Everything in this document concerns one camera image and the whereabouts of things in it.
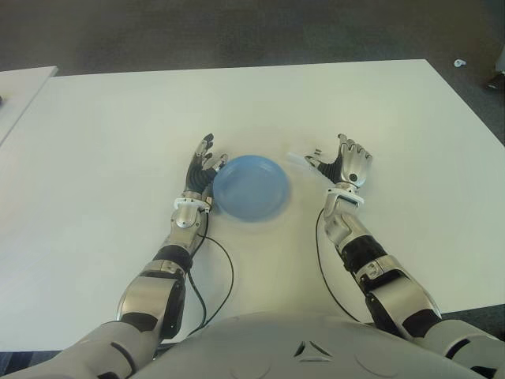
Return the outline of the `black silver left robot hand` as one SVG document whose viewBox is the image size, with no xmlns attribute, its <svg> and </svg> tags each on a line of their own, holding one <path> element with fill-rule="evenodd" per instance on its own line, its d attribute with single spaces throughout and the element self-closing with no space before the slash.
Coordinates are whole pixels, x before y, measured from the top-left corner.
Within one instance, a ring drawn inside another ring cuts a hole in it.
<svg viewBox="0 0 505 379">
<path fill-rule="evenodd" d="M 219 171 L 226 166 L 227 154 L 222 154 L 214 163 L 210 162 L 213 157 L 213 153 L 210 152 L 213 144 L 214 135 L 209 133 L 197 145 L 186 172 L 185 192 L 202 195 L 213 183 Z"/>
</svg>

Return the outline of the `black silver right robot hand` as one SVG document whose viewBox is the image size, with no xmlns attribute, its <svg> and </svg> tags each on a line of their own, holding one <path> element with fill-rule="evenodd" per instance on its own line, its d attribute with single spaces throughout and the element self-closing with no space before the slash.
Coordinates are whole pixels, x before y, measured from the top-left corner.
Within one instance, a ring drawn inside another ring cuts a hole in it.
<svg viewBox="0 0 505 379">
<path fill-rule="evenodd" d="M 315 156 L 305 156 L 305 161 L 332 183 L 346 183 L 360 189 L 366 182 L 372 155 L 343 133 L 338 139 L 338 154 L 332 163 L 324 163 Z"/>
</svg>

